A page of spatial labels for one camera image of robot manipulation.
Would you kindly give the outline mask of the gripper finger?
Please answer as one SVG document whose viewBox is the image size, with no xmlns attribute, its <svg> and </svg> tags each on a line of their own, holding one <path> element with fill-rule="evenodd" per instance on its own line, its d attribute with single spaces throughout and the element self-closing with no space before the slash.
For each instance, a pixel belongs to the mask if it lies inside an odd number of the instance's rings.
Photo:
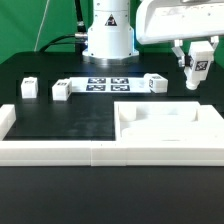
<svg viewBox="0 0 224 224">
<path fill-rule="evenodd" d="M 185 66 L 185 53 L 182 50 L 183 41 L 176 39 L 173 41 L 172 51 L 178 59 L 178 65 L 183 68 Z"/>
<path fill-rule="evenodd" d="M 216 49 L 218 47 L 218 44 L 219 44 L 219 37 L 218 36 L 212 36 L 210 38 L 210 44 L 211 44 L 213 49 Z"/>
</svg>

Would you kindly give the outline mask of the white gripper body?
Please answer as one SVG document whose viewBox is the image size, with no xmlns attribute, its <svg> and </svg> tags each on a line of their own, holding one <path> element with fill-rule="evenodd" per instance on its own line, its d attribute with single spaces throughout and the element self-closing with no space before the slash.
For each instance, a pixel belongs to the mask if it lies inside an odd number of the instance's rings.
<svg viewBox="0 0 224 224">
<path fill-rule="evenodd" d="M 224 35 L 224 0 L 143 0 L 136 13 L 142 45 Z"/>
</svg>

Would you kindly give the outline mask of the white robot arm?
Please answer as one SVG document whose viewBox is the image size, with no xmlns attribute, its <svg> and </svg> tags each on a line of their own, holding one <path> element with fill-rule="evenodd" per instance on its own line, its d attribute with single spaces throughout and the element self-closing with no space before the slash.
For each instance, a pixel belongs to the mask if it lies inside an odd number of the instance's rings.
<svg viewBox="0 0 224 224">
<path fill-rule="evenodd" d="M 130 25 L 130 0 L 93 0 L 93 23 L 83 59 L 99 64 L 123 63 L 138 56 L 142 45 L 171 42 L 179 65 L 185 65 L 185 40 L 224 35 L 224 0 L 141 0 Z"/>
</svg>

